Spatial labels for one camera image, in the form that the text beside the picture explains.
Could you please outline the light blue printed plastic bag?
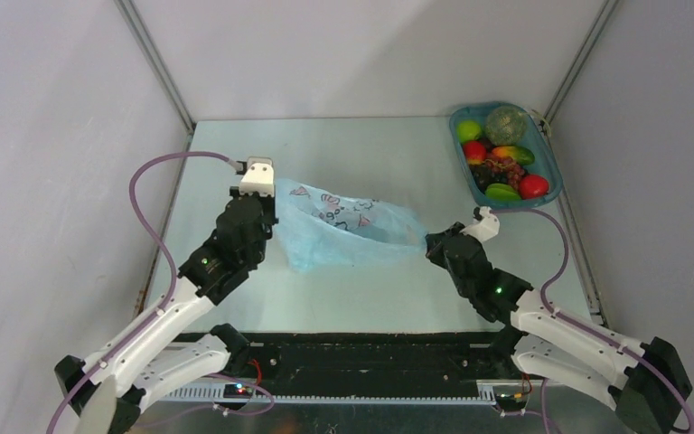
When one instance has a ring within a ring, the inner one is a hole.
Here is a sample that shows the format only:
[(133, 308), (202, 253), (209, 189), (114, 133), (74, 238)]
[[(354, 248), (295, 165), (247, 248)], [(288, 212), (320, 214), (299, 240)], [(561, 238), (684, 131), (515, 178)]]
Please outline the light blue printed plastic bag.
[(290, 268), (395, 263), (426, 251), (427, 227), (410, 209), (276, 179), (275, 229)]

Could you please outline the red fake grape bunch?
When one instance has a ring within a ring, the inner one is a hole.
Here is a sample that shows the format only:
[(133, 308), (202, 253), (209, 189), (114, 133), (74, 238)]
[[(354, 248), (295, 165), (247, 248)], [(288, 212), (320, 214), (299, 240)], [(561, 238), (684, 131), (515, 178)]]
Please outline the red fake grape bunch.
[(527, 171), (510, 157), (506, 159), (486, 158), (483, 164), (493, 184), (506, 184), (515, 190), (518, 189), (522, 179), (527, 175)]

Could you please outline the dark purple fake grape bunch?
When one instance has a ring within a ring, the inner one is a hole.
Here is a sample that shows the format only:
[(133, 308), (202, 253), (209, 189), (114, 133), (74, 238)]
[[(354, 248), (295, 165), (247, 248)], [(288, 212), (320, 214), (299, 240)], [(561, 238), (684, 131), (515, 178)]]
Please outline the dark purple fake grape bunch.
[(486, 165), (471, 165), (470, 171), (478, 190), (485, 193), (491, 184), (502, 184), (506, 178), (504, 175), (495, 174)]

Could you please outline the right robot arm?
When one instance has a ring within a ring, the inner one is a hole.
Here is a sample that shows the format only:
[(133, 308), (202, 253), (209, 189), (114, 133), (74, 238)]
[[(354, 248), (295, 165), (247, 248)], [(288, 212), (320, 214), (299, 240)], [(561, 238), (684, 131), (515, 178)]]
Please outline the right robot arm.
[(644, 343), (563, 311), (545, 288), (493, 266), (483, 243), (496, 230), (485, 221), (455, 223), (425, 237), (427, 258), (448, 272), (460, 297), (489, 322), (503, 325), (489, 354), (502, 378), (538, 375), (612, 410), (635, 433), (678, 433), (679, 416), (694, 430), (687, 407), (692, 385), (673, 344)]

